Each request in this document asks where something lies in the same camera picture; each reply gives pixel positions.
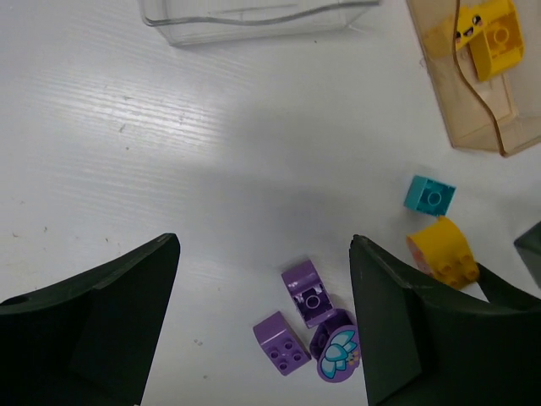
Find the yellow smiley lego brick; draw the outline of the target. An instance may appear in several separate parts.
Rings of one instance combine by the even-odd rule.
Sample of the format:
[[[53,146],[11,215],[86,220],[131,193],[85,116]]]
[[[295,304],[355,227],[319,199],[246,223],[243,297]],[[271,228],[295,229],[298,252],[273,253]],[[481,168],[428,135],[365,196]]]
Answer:
[[[512,1],[486,1],[459,10],[456,48],[468,46],[478,79],[487,81],[517,66],[524,56],[522,29]]]

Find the small teal lego brick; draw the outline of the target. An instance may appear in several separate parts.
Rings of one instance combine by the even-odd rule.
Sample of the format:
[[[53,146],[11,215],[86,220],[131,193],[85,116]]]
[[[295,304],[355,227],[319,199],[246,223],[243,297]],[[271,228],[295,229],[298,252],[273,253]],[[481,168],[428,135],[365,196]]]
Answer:
[[[455,186],[415,175],[406,194],[404,206],[433,217],[445,216],[455,192]]]

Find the purple oval flower lego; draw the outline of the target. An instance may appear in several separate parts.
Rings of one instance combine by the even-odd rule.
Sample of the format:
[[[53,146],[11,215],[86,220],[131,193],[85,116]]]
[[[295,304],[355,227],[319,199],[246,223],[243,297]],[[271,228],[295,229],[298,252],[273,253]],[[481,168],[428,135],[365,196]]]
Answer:
[[[317,361],[317,373],[329,383],[349,379],[360,366],[361,351],[358,327],[349,311],[337,309],[336,314],[320,323],[309,344]]]

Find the yellow studded lego brick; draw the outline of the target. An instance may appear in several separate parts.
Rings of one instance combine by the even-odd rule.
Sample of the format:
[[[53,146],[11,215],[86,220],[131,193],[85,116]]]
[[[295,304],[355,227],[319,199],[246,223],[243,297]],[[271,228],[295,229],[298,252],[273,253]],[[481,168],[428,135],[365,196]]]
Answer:
[[[461,290],[479,279],[465,236],[447,217],[438,217],[425,229],[409,234],[407,247],[422,273],[451,288]]]

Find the purple studded lego brick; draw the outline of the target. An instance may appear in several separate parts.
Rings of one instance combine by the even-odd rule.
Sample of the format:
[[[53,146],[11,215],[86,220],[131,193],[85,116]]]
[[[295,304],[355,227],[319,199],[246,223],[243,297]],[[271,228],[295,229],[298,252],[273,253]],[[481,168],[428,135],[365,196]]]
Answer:
[[[282,376],[290,375],[312,359],[280,311],[255,325],[253,332],[262,351]]]

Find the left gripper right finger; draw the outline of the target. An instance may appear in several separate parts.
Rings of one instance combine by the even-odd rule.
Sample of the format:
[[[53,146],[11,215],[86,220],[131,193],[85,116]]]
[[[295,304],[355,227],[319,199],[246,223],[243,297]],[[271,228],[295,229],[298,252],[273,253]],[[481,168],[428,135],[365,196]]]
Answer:
[[[369,404],[539,404],[538,298],[487,268],[474,298],[360,235],[349,261]]]

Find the purple hollow lego brick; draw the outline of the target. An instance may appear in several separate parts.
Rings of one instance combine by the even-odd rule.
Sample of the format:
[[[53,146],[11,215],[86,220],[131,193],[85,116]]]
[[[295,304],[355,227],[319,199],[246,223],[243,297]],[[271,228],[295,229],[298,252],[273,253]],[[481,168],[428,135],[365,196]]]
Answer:
[[[335,313],[331,297],[311,260],[301,261],[281,274],[289,296],[305,326],[318,326]]]

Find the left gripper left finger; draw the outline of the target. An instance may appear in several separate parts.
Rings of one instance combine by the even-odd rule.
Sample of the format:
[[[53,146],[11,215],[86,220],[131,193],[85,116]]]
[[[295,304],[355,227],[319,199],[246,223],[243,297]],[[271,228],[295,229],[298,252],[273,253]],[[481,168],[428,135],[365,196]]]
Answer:
[[[178,270],[165,233],[1,303],[3,405],[140,405]]]

